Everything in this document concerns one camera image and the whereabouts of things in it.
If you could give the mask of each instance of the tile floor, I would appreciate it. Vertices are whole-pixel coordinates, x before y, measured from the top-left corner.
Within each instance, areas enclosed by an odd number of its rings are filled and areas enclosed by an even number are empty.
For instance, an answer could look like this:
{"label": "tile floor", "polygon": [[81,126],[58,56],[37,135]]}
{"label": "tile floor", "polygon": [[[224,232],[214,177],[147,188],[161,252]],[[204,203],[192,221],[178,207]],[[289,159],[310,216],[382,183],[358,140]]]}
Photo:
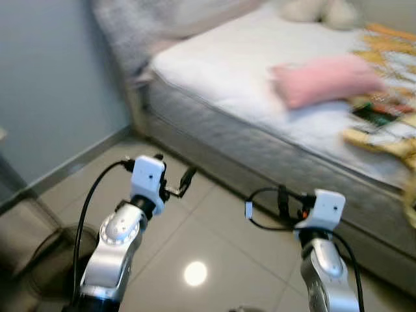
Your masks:
{"label": "tile floor", "polygon": [[[158,151],[127,138],[45,192],[42,199],[63,222],[73,224],[89,187],[106,165],[124,155]],[[168,182],[176,184],[186,166],[164,155]],[[87,214],[89,224],[98,227],[122,198],[128,198],[129,177],[116,169],[103,180]],[[299,273],[299,244],[289,233],[254,228],[243,211],[240,198],[197,174],[187,195],[182,200],[172,198],[165,212],[149,224],[120,311],[225,312],[240,305],[270,312],[309,311]],[[273,223],[260,213],[256,218]],[[184,271],[195,262],[205,265],[206,279],[191,287]],[[367,312],[416,311],[414,300],[374,277],[364,275],[363,288]]]}

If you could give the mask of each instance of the gray wall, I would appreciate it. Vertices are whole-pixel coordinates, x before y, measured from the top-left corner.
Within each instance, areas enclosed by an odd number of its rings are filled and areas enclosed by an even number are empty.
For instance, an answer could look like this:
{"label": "gray wall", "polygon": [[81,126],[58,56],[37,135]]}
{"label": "gray wall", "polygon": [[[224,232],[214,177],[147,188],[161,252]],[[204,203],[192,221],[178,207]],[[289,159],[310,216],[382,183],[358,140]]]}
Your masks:
{"label": "gray wall", "polygon": [[83,0],[0,1],[0,152],[28,183],[126,127]]}
{"label": "gray wall", "polygon": [[416,0],[354,0],[368,21],[416,33]]}

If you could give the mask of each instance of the gray blanket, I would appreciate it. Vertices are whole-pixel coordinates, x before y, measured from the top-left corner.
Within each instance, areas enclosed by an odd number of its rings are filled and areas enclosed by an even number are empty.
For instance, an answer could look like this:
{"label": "gray blanket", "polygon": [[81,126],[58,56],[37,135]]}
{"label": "gray blanket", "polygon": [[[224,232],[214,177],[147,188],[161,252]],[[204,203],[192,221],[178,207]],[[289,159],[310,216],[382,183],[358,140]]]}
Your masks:
{"label": "gray blanket", "polygon": [[93,11],[128,77],[138,75],[149,48],[170,21],[177,0],[95,0]]}

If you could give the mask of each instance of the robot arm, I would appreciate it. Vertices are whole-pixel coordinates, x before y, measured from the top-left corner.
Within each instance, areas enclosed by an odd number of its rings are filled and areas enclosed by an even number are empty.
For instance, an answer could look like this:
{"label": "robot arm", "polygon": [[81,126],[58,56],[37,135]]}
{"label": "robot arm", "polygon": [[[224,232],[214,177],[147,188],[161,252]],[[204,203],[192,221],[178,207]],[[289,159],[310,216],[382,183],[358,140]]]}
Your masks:
{"label": "robot arm", "polygon": [[300,272],[309,294],[309,308],[311,312],[358,312],[358,300],[348,284],[345,262],[331,237],[315,230],[332,231],[339,224],[345,197],[327,190],[316,190],[315,196],[308,217],[295,227],[295,235],[302,244]]}
{"label": "robot arm", "polygon": [[164,211],[171,195],[183,197],[196,170],[188,169],[178,189],[166,188],[161,155],[141,156],[131,178],[131,200],[122,201],[99,229],[99,242],[81,279],[79,299],[65,312],[117,312],[142,234],[153,215]]}

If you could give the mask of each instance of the mattress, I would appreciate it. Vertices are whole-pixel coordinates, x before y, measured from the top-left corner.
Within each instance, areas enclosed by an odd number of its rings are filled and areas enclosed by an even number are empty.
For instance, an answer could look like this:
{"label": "mattress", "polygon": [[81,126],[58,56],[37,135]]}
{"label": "mattress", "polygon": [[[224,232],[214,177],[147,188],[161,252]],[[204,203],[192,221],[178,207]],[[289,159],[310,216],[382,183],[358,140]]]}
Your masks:
{"label": "mattress", "polygon": [[358,32],[282,20],[273,3],[160,53],[152,68],[167,84],[202,99],[212,109],[370,180],[402,189],[407,168],[343,142],[356,121],[344,101],[287,110],[273,90],[269,67],[342,55]]}
{"label": "mattress", "polygon": [[[150,86],[146,107],[148,135],[242,196],[275,183],[298,192],[320,188],[344,194],[337,231],[359,263],[416,296],[409,274],[416,271],[416,232],[404,218],[397,190],[250,127],[160,77]],[[275,198],[261,203],[278,213]]]}

